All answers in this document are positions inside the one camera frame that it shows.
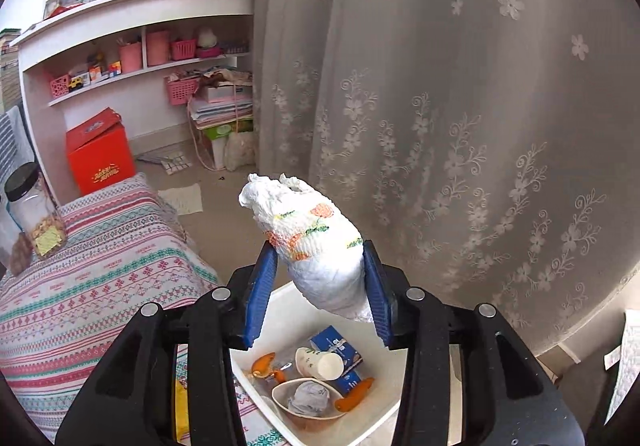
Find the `yellow snack wrapper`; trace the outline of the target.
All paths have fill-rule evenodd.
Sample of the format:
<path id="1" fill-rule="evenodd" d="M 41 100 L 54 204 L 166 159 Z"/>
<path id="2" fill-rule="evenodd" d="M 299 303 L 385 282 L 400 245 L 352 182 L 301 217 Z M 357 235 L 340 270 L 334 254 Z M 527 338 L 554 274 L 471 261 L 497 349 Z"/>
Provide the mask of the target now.
<path id="1" fill-rule="evenodd" d="M 175 427 L 177 442 L 189 437 L 188 391 L 180 381 L 175 382 Z"/>

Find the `floral tissue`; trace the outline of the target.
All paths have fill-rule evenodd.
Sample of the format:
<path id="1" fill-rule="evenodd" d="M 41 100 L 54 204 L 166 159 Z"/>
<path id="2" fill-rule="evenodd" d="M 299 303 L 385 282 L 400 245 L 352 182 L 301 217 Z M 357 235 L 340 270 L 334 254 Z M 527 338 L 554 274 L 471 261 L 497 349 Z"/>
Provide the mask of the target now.
<path id="1" fill-rule="evenodd" d="M 329 198 L 297 177 L 250 174 L 239 203 L 253 212 L 311 305 L 356 322 L 373 320 L 364 286 L 362 236 Z"/>

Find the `white trash bin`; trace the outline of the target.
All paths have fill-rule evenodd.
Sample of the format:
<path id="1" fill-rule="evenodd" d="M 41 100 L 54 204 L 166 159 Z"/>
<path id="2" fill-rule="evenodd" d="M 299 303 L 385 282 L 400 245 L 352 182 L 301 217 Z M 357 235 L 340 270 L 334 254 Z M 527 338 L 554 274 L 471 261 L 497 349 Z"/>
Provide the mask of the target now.
<path id="1" fill-rule="evenodd" d="M 262 333 L 231 363 L 248 444 L 388 445 L 398 417 L 407 354 L 373 325 L 312 306 L 288 283 L 269 300 Z"/>

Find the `patterned striped tablecloth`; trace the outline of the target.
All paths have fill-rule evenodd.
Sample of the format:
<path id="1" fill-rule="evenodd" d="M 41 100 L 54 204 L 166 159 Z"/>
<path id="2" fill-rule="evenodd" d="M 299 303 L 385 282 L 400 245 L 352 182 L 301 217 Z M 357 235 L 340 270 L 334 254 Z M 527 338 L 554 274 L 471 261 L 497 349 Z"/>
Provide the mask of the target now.
<path id="1" fill-rule="evenodd" d="M 60 214 L 64 247 L 1 281 L 1 372 L 48 442 L 142 305 L 189 305 L 219 283 L 143 174 Z"/>

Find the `orange peel in bin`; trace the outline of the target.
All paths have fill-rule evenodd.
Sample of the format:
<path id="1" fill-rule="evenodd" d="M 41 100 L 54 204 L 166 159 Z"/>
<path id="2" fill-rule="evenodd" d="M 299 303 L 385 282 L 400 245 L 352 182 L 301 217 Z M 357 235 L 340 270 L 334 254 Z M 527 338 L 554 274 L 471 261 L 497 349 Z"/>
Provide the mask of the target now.
<path id="1" fill-rule="evenodd" d="M 344 397 L 335 400 L 334 408 L 346 414 L 355 409 L 368 395 L 375 378 L 367 378 L 358 382 Z"/>

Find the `paper bowl with tissue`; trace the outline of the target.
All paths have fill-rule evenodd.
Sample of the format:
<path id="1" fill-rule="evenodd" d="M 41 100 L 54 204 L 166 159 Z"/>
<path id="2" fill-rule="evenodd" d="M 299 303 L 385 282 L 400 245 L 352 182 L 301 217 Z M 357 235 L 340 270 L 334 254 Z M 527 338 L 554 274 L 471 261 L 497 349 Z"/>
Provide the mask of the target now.
<path id="1" fill-rule="evenodd" d="M 273 403 L 297 429 L 319 432 L 344 416 L 336 409 L 341 398 L 331 385 L 314 378 L 299 378 L 278 384 L 271 390 Z"/>

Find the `blue carton in bin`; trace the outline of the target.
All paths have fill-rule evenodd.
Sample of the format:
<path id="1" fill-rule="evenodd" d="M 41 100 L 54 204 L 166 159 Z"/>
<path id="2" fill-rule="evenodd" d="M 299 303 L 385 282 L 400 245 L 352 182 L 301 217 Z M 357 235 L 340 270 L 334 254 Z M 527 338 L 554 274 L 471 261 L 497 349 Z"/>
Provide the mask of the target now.
<path id="1" fill-rule="evenodd" d="M 343 396 L 362 381 L 358 374 L 358 367 L 362 364 L 361 354 L 333 325 L 311 336 L 309 344 L 321 355 L 317 368 L 321 381 L 334 386 Z"/>

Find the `paper sheet on floor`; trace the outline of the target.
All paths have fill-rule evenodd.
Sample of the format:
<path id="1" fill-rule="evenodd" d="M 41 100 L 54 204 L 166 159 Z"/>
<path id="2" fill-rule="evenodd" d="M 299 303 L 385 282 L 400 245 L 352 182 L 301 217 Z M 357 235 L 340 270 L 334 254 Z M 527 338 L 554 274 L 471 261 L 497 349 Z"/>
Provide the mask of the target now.
<path id="1" fill-rule="evenodd" d="M 204 212 L 199 184 L 159 190 L 157 193 L 179 216 Z"/>

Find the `tile sample sheet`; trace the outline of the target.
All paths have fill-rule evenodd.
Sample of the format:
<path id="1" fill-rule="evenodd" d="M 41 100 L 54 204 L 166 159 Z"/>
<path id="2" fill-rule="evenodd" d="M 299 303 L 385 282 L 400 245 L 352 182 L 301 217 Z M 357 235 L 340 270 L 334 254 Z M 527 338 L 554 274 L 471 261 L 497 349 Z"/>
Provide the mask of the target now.
<path id="1" fill-rule="evenodd" d="M 169 176 L 186 171 L 192 166 L 191 160 L 182 151 L 176 151 L 160 157 L 160 165 Z"/>

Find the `red gift box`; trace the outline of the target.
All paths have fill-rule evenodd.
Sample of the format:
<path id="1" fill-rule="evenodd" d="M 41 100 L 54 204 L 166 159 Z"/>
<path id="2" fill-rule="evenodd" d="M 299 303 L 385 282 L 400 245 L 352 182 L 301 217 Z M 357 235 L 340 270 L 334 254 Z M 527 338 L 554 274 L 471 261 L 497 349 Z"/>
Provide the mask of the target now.
<path id="1" fill-rule="evenodd" d="M 122 118 L 111 108 L 70 129 L 65 148 L 70 171 L 82 195 L 136 173 Z"/>

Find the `floral lace curtain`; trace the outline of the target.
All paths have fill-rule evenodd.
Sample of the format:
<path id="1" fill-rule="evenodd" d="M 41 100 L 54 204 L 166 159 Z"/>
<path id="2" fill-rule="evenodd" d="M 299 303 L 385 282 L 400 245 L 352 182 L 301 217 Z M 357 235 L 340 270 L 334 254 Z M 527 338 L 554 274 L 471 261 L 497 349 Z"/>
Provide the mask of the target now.
<path id="1" fill-rule="evenodd" d="M 255 0 L 258 169 L 552 348 L 639 264 L 636 0 Z"/>

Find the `pink basket on floor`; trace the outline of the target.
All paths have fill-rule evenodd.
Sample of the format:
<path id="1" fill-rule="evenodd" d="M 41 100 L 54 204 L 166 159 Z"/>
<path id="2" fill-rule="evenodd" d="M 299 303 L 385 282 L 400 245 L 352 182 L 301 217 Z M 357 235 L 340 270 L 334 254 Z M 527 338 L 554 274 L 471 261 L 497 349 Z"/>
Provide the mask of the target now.
<path id="1" fill-rule="evenodd" d="M 187 104 L 198 90 L 200 79 L 198 77 L 183 78 L 182 80 L 165 80 L 165 88 L 168 101 L 171 106 L 182 106 Z"/>

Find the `small pink shelf basket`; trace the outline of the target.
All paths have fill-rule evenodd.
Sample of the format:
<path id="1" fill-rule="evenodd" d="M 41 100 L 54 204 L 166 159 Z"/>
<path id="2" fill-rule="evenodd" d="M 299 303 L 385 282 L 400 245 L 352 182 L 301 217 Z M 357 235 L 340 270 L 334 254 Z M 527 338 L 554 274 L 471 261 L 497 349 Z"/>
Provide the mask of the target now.
<path id="1" fill-rule="evenodd" d="M 195 38 L 174 40 L 170 43 L 171 59 L 174 61 L 194 59 L 197 43 Z"/>

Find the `pink cup holder right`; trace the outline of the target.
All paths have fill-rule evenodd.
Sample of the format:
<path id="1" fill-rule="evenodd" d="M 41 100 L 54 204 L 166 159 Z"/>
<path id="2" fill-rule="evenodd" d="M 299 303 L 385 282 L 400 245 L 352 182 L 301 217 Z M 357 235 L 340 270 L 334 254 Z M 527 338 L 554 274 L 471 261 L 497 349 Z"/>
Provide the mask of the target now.
<path id="1" fill-rule="evenodd" d="M 170 59 L 170 33 L 155 31 L 146 34 L 146 62 L 149 66 L 163 65 Z"/>

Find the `white pink shelf unit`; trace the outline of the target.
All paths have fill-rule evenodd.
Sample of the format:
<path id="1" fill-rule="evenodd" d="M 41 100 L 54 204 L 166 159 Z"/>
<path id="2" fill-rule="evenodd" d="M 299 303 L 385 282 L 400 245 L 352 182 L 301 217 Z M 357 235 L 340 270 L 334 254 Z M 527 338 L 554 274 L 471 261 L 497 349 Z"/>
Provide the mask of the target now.
<path id="1" fill-rule="evenodd" d="M 202 59 L 157 66 L 146 62 L 146 34 L 168 31 L 170 41 L 211 28 L 248 39 L 253 0 L 94 0 L 52 18 L 44 9 L 15 44 L 26 124 L 44 179 L 59 203 L 80 195 L 65 148 L 66 133 L 106 108 L 124 123 L 130 149 L 143 153 L 185 140 L 186 114 L 171 106 L 164 80 Z M 118 47 L 141 42 L 142 69 L 122 73 Z"/>

